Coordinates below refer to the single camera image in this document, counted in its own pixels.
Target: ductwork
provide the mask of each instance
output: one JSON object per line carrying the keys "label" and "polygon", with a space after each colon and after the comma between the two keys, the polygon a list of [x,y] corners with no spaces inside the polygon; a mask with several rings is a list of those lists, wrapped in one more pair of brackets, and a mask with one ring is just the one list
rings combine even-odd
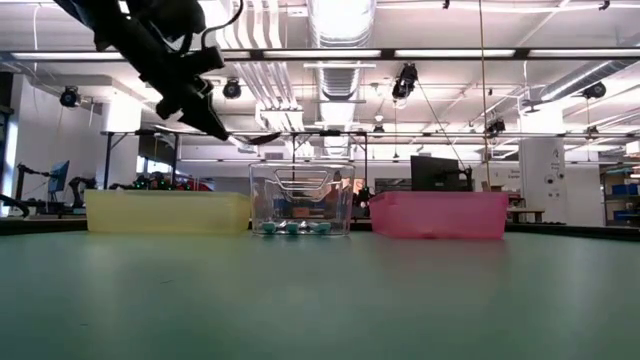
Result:
{"label": "ductwork", "polygon": [[[620,46],[640,47],[640,33],[633,35],[620,44]],[[532,91],[529,101],[532,104],[536,104],[561,100],[628,68],[636,62],[637,60],[590,61],[554,83],[546,85],[538,89],[538,91]],[[516,107],[518,105],[517,102],[518,100],[516,98],[507,98],[496,106],[492,112],[504,114]]]}
{"label": "ductwork", "polygon": [[[376,0],[307,0],[309,25],[314,47],[367,47],[371,39]],[[317,73],[320,116],[331,125],[353,120],[354,100],[360,83],[359,69],[320,68]]]}

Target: white column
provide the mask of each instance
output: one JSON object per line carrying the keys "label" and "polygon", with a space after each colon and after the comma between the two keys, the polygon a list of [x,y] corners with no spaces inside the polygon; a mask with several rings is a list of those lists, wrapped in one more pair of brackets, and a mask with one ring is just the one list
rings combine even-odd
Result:
{"label": "white column", "polygon": [[[119,93],[111,102],[103,104],[102,116],[104,118],[103,131],[136,131],[140,129],[142,105],[129,95]],[[121,135],[114,135],[112,143],[115,144],[120,138]],[[106,136],[99,146],[96,179],[98,184],[102,186],[107,152]],[[111,150],[109,185],[114,183],[130,184],[135,180],[138,146],[138,137],[128,135]]]}
{"label": "white column", "polygon": [[[560,107],[545,107],[537,113],[522,114],[523,132],[562,133]],[[567,184],[564,141],[557,139],[520,140],[522,196],[527,208],[544,209],[543,221],[567,222]]]}

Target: clear plastic bin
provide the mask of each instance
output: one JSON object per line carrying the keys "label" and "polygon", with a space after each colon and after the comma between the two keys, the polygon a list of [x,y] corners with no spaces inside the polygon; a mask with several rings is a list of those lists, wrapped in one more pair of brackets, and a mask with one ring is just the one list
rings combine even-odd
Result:
{"label": "clear plastic bin", "polygon": [[349,233],[352,165],[260,163],[250,173],[254,233]]}
{"label": "clear plastic bin", "polygon": [[235,193],[87,190],[89,231],[225,234],[247,231],[249,198]]}
{"label": "clear plastic bin", "polygon": [[369,202],[373,231],[393,238],[500,240],[506,193],[394,191]]}

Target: table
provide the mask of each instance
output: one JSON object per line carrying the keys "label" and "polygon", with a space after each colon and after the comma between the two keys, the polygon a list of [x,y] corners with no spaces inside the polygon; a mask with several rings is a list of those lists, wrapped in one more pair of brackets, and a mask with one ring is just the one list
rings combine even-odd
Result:
{"label": "table", "polygon": [[0,237],[2,359],[635,359],[640,244]]}
{"label": "table", "polygon": [[522,215],[522,214],[533,214],[535,216],[535,222],[536,223],[541,223],[542,222],[542,214],[544,213],[544,210],[542,210],[542,209],[528,209],[528,208],[508,208],[507,212],[513,214],[513,222],[515,224],[519,224],[520,223],[520,215]]}

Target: ceiling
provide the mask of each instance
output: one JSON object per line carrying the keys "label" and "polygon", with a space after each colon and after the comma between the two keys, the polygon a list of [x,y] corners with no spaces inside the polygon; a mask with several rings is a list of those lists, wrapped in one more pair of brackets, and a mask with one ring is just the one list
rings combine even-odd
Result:
{"label": "ceiling", "polygon": [[[55,5],[38,7],[33,4],[7,4],[0,1],[0,50],[33,50],[34,27],[39,50],[93,50],[93,34]],[[440,8],[410,8],[416,4],[438,4],[437,1],[379,0],[372,34],[372,47],[480,47],[480,16],[477,11],[455,9],[456,3],[477,4],[476,1],[452,1],[449,10]],[[565,6],[596,5],[597,1],[570,1]],[[558,6],[553,0],[485,1],[486,7],[510,7],[515,9],[548,8]],[[289,48],[310,47],[308,17],[304,13],[303,0],[280,0],[280,37]],[[404,7],[390,9],[391,5]],[[640,9],[610,8],[579,12],[542,14],[512,14],[483,12],[484,45],[487,47],[597,47],[617,46],[632,35],[640,33]],[[365,103],[356,107],[355,121],[363,128],[371,129],[377,113],[384,116],[387,131],[421,131],[433,129],[436,116],[445,123],[447,131],[460,131],[470,121],[480,117],[483,109],[491,107],[516,89],[526,85],[544,85],[554,82],[582,65],[577,61],[521,61],[487,62],[484,81],[481,62],[472,61],[421,61],[416,66],[420,85],[433,105],[431,111],[419,89],[409,97],[406,108],[395,109],[391,101],[389,85],[401,69],[400,62],[377,62],[375,69],[364,70],[358,98]],[[14,70],[29,73],[24,67],[31,64],[14,64]],[[287,63],[296,98],[304,109],[304,124],[318,121],[318,94],[314,72],[303,68],[302,62]],[[40,63],[38,76],[107,75],[125,84],[149,101],[157,101],[157,94],[138,80],[138,74],[125,63]],[[235,77],[233,66],[207,74],[210,79],[224,84],[227,77]],[[603,99],[592,100],[590,110],[585,111],[584,99],[570,99],[564,110],[568,129],[581,129],[591,123],[640,107],[640,92],[634,88],[640,84],[640,66],[631,66],[603,81],[608,88]],[[371,84],[379,84],[375,91]],[[483,99],[483,93],[492,95]],[[230,130],[260,130],[254,121],[255,99],[245,89],[237,100],[226,100],[222,86],[214,90],[214,106]],[[160,122],[152,112],[147,112],[145,122]],[[508,129],[517,129],[517,113],[505,118]],[[638,129],[640,123],[622,122],[608,131],[628,132]],[[180,128],[178,123],[167,126]],[[194,139],[193,143],[215,141]]]}

